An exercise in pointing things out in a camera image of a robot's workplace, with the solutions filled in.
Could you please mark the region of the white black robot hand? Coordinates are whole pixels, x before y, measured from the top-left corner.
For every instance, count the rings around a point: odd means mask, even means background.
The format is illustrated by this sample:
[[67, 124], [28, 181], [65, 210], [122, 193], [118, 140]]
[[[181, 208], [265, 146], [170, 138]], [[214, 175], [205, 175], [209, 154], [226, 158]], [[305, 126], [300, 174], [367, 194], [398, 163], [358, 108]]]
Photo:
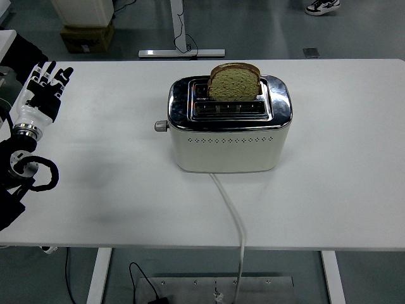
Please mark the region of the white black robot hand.
[[42, 130], [55, 121], [61, 96], [73, 73], [72, 67], [60, 68], [57, 72], [55, 67], [55, 61], [46, 63], [44, 60], [34, 66], [16, 100], [15, 128], [30, 125]]

